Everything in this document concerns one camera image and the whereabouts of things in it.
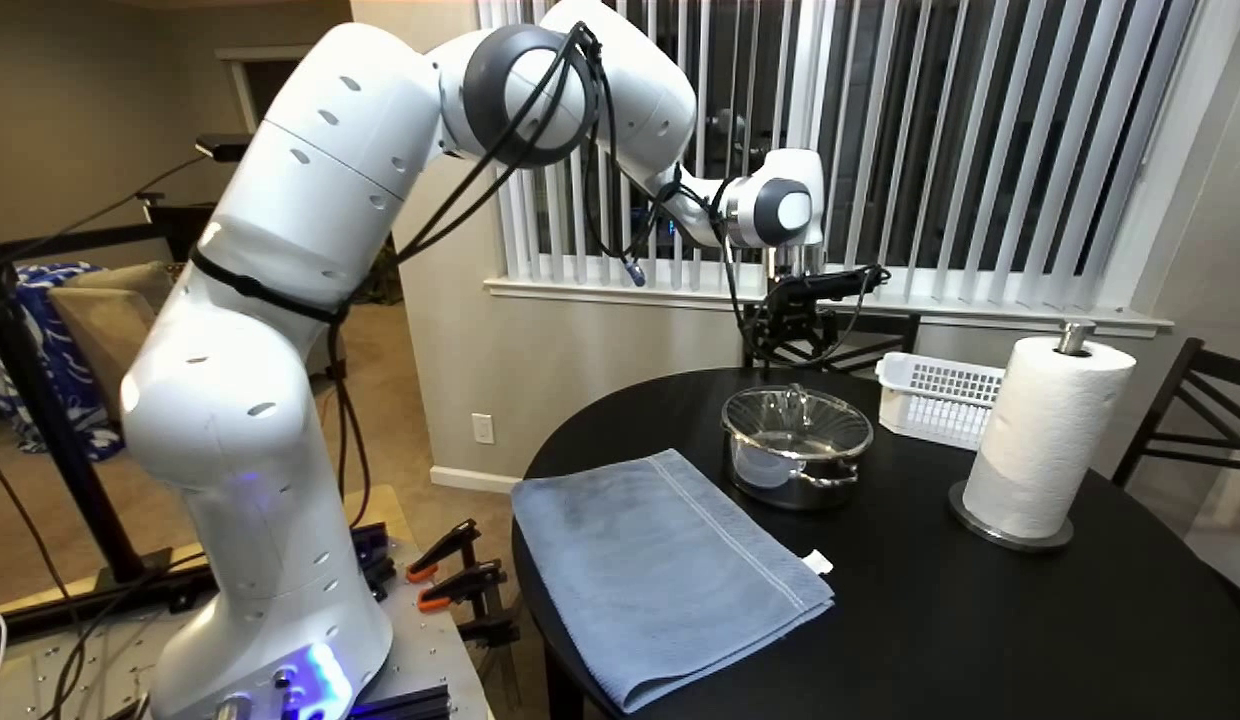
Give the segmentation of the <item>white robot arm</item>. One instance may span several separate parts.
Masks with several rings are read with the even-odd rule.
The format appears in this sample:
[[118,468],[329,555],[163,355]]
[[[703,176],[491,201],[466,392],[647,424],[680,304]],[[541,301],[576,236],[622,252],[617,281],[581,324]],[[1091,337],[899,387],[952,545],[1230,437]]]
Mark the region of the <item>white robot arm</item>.
[[708,181],[682,166],[690,125],[687,77],[603,0],[433,50],[358,18],[311,45],[118,381],[129,452],[179,495],[214,577],[154,660],[152,720],[345,720],[393,656],[307,355],[427,159],[542,166],[596,138],[698,245],[819,236],[814,151]]

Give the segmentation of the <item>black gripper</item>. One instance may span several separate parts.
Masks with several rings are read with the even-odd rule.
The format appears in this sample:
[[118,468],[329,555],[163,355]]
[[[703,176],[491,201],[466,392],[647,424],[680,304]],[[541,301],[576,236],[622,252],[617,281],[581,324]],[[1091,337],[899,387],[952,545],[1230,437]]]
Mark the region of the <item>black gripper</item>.
[[[762,352],[762,381],[785,387],[786,364],[771,352],[786,339],[808,339],[813,347],[827,347],[835,329],[814,313],[825,294],[781,292],[781,275],[769,282],[769,294],[745,313],[747,343]],[[819,352],[805,347],[798,384],[819,387],[825,358]]]

